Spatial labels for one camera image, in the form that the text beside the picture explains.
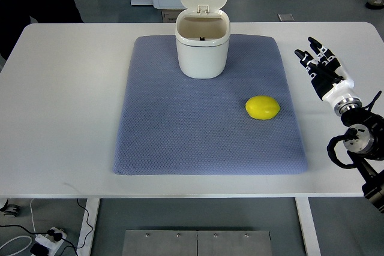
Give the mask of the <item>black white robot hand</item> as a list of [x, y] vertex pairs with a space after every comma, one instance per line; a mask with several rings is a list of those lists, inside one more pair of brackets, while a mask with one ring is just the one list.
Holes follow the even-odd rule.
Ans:
[[354, 91], [355, 83], [332, 51], [313, 37], [308, 37], [314, 56], [308, 51], [295, 50], [299, 63], [311, 78], [311, 84], [320, 98], [335, 114], [361, 108], [362, 101]]

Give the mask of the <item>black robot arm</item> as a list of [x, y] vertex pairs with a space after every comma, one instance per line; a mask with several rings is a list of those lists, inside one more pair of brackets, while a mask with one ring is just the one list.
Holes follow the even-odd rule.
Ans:
[[[357, 169], [365, 180], [362, 185], [364, 197], [383, 213], [383, 172], [377, 172], [368, 163], [369, 160], [383, 161], [383, 117], [372, 112], [372, 108], [381, 96], [379, 91], [371, 103], [363, 106], [357, 97], [348, 97], [339, 101], [335, 112], [347, 130], [344, 134], [330, 139], [327, 145], [329, 159], [343, 169]], [[350, 164], [341, 162], [335, 151], [342, 142], [351, 159]]]

